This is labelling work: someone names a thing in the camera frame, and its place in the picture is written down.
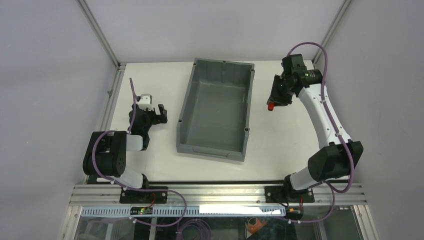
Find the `red handled screwdriver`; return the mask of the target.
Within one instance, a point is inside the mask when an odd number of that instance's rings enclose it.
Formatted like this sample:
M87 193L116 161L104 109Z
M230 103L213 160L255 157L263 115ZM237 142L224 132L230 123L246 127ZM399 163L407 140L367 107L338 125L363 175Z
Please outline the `red handled screwdriver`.
M267 110L268 111L273 111L274 110L274 108L275 108L275 103L274 102L270 102L270 103L268 103L267 104Z

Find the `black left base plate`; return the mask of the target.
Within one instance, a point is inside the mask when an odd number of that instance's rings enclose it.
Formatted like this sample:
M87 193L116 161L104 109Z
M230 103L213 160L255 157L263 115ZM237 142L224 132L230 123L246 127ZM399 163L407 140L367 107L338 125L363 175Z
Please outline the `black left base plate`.
M121 190L120 204L166 204L168 200L168 187L155 186L154 191Z

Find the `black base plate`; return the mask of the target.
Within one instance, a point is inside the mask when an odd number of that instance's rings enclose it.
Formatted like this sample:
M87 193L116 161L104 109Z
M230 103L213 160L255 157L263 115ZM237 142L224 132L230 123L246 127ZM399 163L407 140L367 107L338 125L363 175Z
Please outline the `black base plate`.
M154 191L121 190L120 204L166 204L168 200L168 187L155 186Z
M285 185L265 186L264 195L266 203L300 204L315 202L312 190L293 190Z

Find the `left aluminium frame post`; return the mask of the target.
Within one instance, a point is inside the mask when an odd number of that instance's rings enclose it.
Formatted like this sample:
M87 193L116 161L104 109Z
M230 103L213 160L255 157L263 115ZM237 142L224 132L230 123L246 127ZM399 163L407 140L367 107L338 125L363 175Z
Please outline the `left aluminium frame post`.
M82 13L86 17L93 33L97 37L97 39L98 39L100 45L102 46L102 48L104 49L106 55L111 60L111 62L115 66L115 68L119 69L120 62L119 62L118 58L116 57L111 45L109 44L104 32L102 31L98 21L96 20L96 17L94 16L88 2L86 0L76 0L76 2L78 3Z

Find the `aluminium frame post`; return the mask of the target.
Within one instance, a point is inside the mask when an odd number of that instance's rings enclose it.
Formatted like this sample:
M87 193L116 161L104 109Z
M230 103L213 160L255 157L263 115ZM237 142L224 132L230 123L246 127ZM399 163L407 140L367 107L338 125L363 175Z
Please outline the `aluminium frame post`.
M118 58L116 57L111 45L109 44L104 32L102 31L98 21L96 20L96 17L94 16L88 2L86 0L76 0L76 2L78 3L82 13L86 17L93 33L97 37L97 39L98 39L100 45L102 46L102 48L104 49L106 55L111 60L111 62L115 66L115 68L119 69L120 62L119 62Z
M347 14L352 2L354 2L354 0L343 0L341 6L339 7L336 15L334 16L327 32L324 35L323 40L321 41L321 46L324 49L328 49L332 38L334 37L334 35L336 34L340 24L342 23L345 15ZM316 51L313 59L312 59L312 63L314 66L316 66L317 63L319 63L320 59L323 58L324 52L321 48L318 48L318 50Z

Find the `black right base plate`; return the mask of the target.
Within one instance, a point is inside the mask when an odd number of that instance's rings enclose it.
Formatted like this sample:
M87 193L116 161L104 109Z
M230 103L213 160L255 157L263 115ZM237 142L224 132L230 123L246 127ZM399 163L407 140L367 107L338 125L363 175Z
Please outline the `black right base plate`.
M300 204L315 202L312 190L293 190L285 185L265 186L264 195L266 203Z

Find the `grey plastic storage bin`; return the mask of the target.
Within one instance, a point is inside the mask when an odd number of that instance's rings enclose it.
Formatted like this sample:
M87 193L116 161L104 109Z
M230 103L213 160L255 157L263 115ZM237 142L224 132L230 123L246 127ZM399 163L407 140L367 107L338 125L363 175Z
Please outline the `grey plastic storage bin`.
M178 153L243 162L255 65L195 58L176 125Z

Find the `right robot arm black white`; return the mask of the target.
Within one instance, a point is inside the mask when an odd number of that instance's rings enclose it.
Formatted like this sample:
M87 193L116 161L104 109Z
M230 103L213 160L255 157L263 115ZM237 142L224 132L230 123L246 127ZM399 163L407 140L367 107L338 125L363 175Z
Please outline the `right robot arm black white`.
M318 69L307 69L301 54L287 55L281 65L283 72L274 76L267 109L288 106L293 97L299 98L319 146L305 168L285 177L281 195L292 200L325 180L351 177L364 148L344 132L328 97L323 74Z

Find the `right aluminium frame post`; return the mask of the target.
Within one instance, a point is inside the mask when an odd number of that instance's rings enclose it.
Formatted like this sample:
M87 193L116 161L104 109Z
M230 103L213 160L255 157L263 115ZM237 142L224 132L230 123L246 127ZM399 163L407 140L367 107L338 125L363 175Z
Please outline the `right aluminium frame post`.
M332 38L334 37L334 35L336 34L340 24L342 23L345 15L347 14L352 2L354 2L354 0L343 0L341 6L339 7L336 15L334 16L327 32L324 35L323 40L321 41L321 46L324 49L328 49ZM321 48L318 48L318 50L316 51L313 59L312 59L312 63L314 66L316 66L317 63L319 63L320 59L323 58L324 52Z

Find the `orange object below table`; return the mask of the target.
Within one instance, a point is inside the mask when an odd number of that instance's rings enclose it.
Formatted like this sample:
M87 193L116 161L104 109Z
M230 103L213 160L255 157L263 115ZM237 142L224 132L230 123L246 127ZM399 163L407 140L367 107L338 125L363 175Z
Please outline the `orange object below table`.
M260 217L251 217L245 222L246 238L254 235L268 224L268 221Z

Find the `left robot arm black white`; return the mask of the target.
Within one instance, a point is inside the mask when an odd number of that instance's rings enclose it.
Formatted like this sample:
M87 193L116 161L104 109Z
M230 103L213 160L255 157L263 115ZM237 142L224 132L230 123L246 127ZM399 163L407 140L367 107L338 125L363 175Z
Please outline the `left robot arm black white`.
M82 169L87 176L102 178L125 190L148 190L150 184L146 175L127 167L127 152L147 150L151 127L166 124L168 111L163 104L157 106L159 114L155 108L134 106L128 113L128 130L94 131L91 134Z

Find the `aluminium mounting rail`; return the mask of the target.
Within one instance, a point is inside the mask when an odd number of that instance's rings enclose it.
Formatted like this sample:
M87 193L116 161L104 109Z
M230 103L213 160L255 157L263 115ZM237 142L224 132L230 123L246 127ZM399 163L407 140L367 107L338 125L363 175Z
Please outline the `aluminium mounting rail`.
M199 205L271 205L266 203L265 186L261 184L170 184L168 187L167 202L164 204L151 203L154 206L188 206ZM70 206L149 206L150 204L121 204L119 203L122 188L110 184L75 185ZM329 187L320 185L314 187L315 202L302 203L303 206L329 206L332 200L337 206L367 205L367 199L360 184L354 184L346 193L332 195Z

